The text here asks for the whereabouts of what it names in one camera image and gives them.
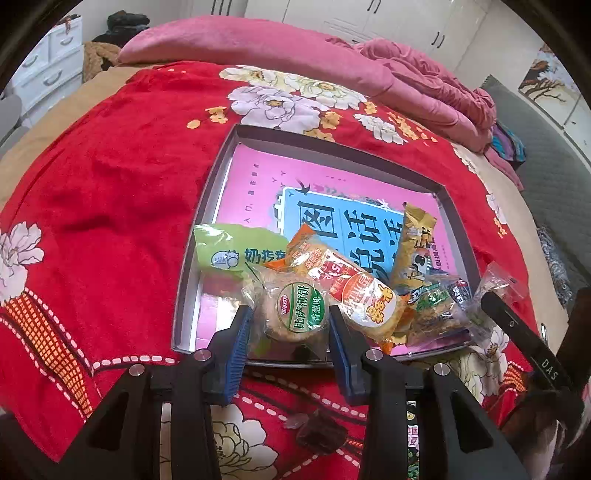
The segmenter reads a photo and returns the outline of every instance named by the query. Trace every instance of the white flower pattern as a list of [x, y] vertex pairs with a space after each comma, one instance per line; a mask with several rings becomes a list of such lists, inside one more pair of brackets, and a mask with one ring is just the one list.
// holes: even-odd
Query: white flower pattern
[[288, 85], [286, 80], [289, 77], [298, 77], [298, 75], [251, 67], [249, 65], [239, 65], [238, 67], [223, 69], [220, 72], [220, 77], [236, 82], [248, 82], [258, 87], [273, 87], [287, 93], [297, 90], [297, 88]]
[[488, 202], [488, 206], [491, 208], [491, 210], [495, 212], [495, 215], [499, 219], [500, 223], [506, 225], [507, 219], [505, 218], [505, 214], [503, 213], [501, 206], [496, 202], [494, 194], [489, 193], [486, 196], [486, 201]]
[[234, 100], [232, 110], [244, 115], [242, 124], [298, 134], [318, 128], [319, 110], [328, 110], [326, 105], [314, 100], [267, 87], [239, 87], [228, 99]]
[[394, 142], [398, 145], [403, 145], [403, 143], [406, 142], [405, 139], [398, 135], [396, 127], [384, 122], [381, 118], [361, 115], [359, 113], [354, 115], [354, 117], [359, 120], [367, 130], [374, 133], [374, 138], [376, 140], [383, 140], [386, 143]]
[[277, 452], [265, 445], [258, 420], [244, 420], [238, 406], [212, 405], [213, 436], [222, 480], [272, 480]]
[[315, 98], [317, 102], [330, 108], [359, 110], [359, 103], [367, 101], [360, 93], [335, 83], [312, 80], [299, 75], [288, 75], [285, 82], [294, 90], [299, 90], [303, 97]]
[[254, 86], [276, 88], [287, 93], [299, 91], [302, 97], [314, 98], [318, 103], [340, 110], [349, 108], [359, 110], [359, 103], [367, 101], [364, 95], [336, 83], [248, 65], [223, 69], [220, 77], [237, 82], [248, 82]]
[[449, 362], [479, 403], [482, 403], [484, 397], [499, 393], [508, 367], [504, 354], [508, 344], [507, 334], [499, 326], [495, 326], [490, 339], [481, 345], [471, 345], [468, 354]]
[[25, 265], [39, 263], [44, 252], [37, 248], [41, 229], [37, 224], [27, 228], [25, 222], [14, 226], [10, 235], [0, 231], [0, 304], [19, 297], [25, 290]]
[[470, 157], [468, 155], [464, 154], [462, 151], [460, 151], [456, 147], [453, 147], [453, 151], [455, 152], [455, 154], [457, 155], [457, 157], [462, 160], [462, 163], [466, 167], [468, 167], [468, 170], [469, 171], [471, 171], [472, 173], [478, 175], [478, 169], [476, 168], [476, 165], [474, 165], [474, 162], [470, 159]]

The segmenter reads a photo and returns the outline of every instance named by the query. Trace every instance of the blue gripper pad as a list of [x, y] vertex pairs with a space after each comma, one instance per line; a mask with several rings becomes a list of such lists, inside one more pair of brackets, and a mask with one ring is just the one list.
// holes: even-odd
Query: blue gripper pad
[[350, 330], [339, 307], [330, 307], [329, 348], [341, 395], [352, 407], [367, 405], [371, 376], [362, 368], [361, 356], [369, 349], [362, 333]]
[[216, 332], [207, 349], [213, 354], [213, 369], [203, 378], [205, 400], [211, 405], [228, 405], [238, 393], [251, 331], [253, 311], [240, 305], [230, 328]]

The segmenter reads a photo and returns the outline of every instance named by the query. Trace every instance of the packaged biscuit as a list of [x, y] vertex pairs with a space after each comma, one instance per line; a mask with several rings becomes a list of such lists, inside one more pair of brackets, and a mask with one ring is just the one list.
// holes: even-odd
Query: packaged biscuit
[[430, 247], [436, 220], [424, 210], [406, 204], [398, 251], [390, 277], [392, 288], [409, 291], [423, 286], [431, 258]]
[[245, 264], [263, 264], [285, 255], [287, 238], [266, 228], [204, 223], [193, 229], [201, 270], [212, 268], [244, 277]]
[[287, 245], [285, 258], [265, 266], [328, 282], [329, 294], [349, 324], [376, 341], [392, 335], [406, 306], [404, 297], [322, 243], [305, 224]]
[[462, 307], [472, 298], [468, 284], [452, 275], [427, 277], [429, 286], [417, 300], [417, 312], [407, 345], [427, 343], [469, 327], [470, 322]]
[[486, 343], [491, 338], [496, 325], [480, 308], [482, 297], [489, 291], [493, 291], [508, 305], [528, 295], [527, 286], [508, 274], [497, 262], [489, 263], [480, 279], [474, 298], [464, 308], [470, 319], [470, 334], [476, 343]]
[[303, 343], [317, 355], [326, 353], [328, 294], [309, 277], [250, 267], [255, 293], [254, 329], [280, 342]]

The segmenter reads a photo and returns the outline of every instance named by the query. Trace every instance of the green snack bag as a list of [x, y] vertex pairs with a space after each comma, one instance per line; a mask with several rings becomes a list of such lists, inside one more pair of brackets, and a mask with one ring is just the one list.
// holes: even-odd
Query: green snack bag
[[288, 240], [266, 228], [233, 223], [196, 225], [195, 249], [202, 269], [218, 268], [242, 275], [245, 262], [263, 264], [285, 257]]

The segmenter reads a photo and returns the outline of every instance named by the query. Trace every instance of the brown stuffed toy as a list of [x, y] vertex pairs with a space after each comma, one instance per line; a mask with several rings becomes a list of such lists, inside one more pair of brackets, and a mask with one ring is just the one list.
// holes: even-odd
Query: brown stuffed toy
[[82, 82], [86, 83], [103, 70], [107, 70], [109, 66], [119, 64], [117, 55], [120, 50], [117, 45], [111, 43], [85, 42]]

